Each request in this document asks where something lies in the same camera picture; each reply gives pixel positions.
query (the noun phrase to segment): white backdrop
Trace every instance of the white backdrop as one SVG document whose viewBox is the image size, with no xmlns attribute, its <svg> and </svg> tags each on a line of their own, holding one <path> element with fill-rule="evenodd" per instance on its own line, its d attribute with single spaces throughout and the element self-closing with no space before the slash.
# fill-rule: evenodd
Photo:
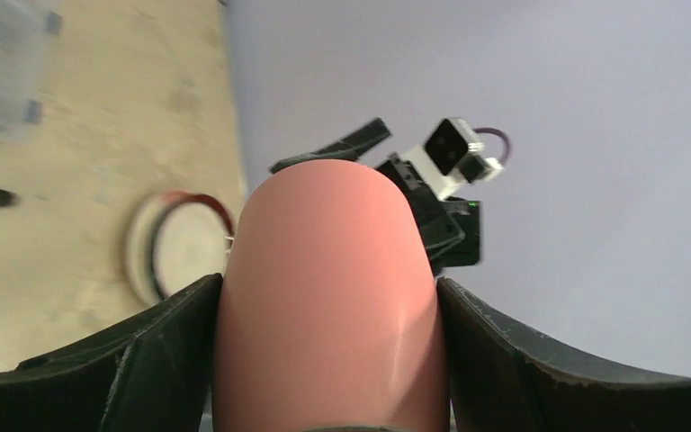
<svg viewBox="0 0 691 432">
<path fill-rule="evenodd" d="M 484 262 L 452 276 L 575 347 L 691 375 L 691 0 L 229 0 L 226 18 L 251 189 L 373 116 L 395 138 L 368 162 L 445 116 L 504 129 L 508 169 L 464 193 Z"/>
</svg>

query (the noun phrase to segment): wooden table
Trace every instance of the wooden table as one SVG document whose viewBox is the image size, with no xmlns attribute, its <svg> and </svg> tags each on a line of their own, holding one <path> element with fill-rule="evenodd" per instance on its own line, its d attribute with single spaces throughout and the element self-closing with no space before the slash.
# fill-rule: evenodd
<svg viewBox="0 0 691 432">
<path fill-rule="evenodd" d="M 133 211 L 178 186 L 238 216 L 227 55 L 214 0 L 64 0 L 42 124 L 0 144 L 0 371 L 145 309 L 122 269 Z"/>
</svg>

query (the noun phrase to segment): pink cylinder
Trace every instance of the pink cylinder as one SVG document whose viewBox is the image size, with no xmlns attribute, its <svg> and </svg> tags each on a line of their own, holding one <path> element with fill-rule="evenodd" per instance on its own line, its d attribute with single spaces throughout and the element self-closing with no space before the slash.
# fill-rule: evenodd
<svg viewBox="0 0 691 432">
<path fill-rule="evenodd" d="M 367 166 L 306 162 L 253 192 L 217 326 L 217 432 L 449 430 L 430 265 L 406 198 Z"/>
</svg>

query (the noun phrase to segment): clear plastic box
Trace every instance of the clear plastic box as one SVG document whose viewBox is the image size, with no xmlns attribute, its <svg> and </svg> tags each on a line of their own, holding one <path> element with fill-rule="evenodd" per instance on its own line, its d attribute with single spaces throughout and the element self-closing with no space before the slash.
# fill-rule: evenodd
<svg viewBox="0 0 691 432">
<path fill-rule="evenodd" d="M 48 43 L 58 29 L 50 0 L 0 0 L 0 141 L 21 139 L 36 122 L 34 101 Z"/>
</svg>

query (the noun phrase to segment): wooden surface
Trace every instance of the wooden surface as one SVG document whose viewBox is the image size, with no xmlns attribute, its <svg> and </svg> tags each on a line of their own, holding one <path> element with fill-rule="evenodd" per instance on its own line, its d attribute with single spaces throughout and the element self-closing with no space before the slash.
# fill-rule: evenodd
<svg viewBox="0 0 691 432">
<path fill-rule="evenodd" d="M 0 144 L 0 370 L 142 311 L 122 241 L 150 193 L 244 197 L 214 0 L 64 0 L 42 124 Z"/>
</svg>

